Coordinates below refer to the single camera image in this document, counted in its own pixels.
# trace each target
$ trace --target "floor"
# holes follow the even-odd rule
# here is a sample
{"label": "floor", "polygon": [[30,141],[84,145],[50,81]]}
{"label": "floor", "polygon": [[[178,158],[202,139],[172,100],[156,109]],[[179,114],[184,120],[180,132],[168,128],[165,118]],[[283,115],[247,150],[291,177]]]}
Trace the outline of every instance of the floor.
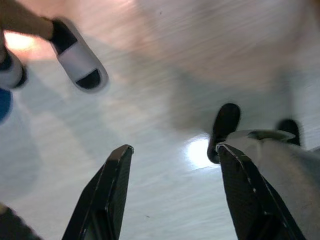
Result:
{"label": "floor", "polygon": [[59,240],[78,197],[110,152],[135,149],[121,240],[235,240],[220,167],[206,157],[226,102],[240,129],[303,124],[320,146],[320,41],[304,0],[22,0],[67,16],[110,76],[85,94],[47,42],[7,34],[27,64],[0,125],[0,201]]}

